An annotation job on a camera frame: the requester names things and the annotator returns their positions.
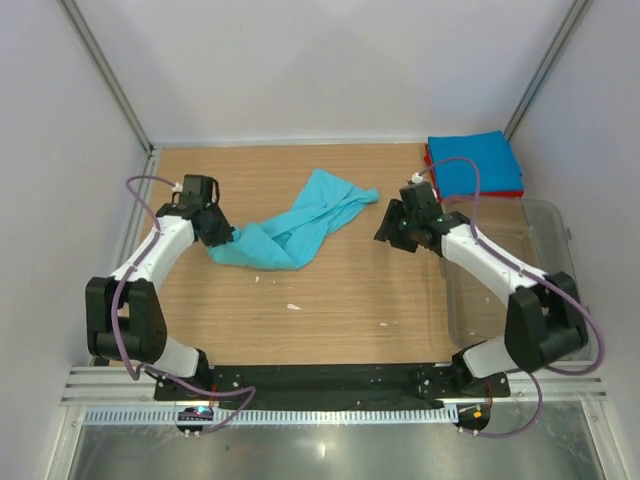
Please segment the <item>cyan t shirt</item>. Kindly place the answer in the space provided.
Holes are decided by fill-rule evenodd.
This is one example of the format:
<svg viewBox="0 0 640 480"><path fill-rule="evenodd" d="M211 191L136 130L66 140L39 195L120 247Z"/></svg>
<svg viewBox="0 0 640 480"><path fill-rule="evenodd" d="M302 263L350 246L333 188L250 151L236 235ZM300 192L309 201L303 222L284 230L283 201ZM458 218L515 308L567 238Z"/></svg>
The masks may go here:
<svg viewBox="0 0 640 480"><path fill-rule="evenodd" d="M208 249L219 265L256 270L300 270L317 255L327 236L378 202L377 189L363 189L315 169L291 208L233 233L232 241Z"/></svg>

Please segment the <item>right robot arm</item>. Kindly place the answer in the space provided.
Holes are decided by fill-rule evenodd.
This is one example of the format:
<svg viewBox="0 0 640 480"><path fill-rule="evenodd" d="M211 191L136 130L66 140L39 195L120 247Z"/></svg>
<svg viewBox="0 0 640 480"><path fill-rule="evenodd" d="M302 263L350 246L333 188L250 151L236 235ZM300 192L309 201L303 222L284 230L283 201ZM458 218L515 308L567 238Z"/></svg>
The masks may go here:
<svg viewBox="0 0 640 480"><path fill-rule="evenodd" d="M375 240L410 253L435 253L470 273L506 307L503 334L453 356L455 391L472 396L493 375L533 373L587 345L586 312L570 275L532 267L490 240L472 219L443 211L427 182L409 183L399 193Z"/></svg>

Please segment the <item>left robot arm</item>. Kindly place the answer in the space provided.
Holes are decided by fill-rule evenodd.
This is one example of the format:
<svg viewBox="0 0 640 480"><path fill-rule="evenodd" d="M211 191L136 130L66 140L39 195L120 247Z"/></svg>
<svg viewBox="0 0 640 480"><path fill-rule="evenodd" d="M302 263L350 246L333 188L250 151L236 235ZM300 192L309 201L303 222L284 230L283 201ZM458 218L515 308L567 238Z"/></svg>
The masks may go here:
<svg viewBox="0 0 640 480"><path fill-rule="evenodd" d="M113 273L93 277L85 287L87 346L91 355L122 362L133 379L145 370L177 382L189 399L204 398L212 387L206 354L168 333L158 290L167 275L197 242L218 247L233 240L234 228L220 206L219 183L188 174L181 182L139 175L126 181L154 180L172 189L171 199L153 210L139 194L134 198L152 226L134 253Z"/></svg>

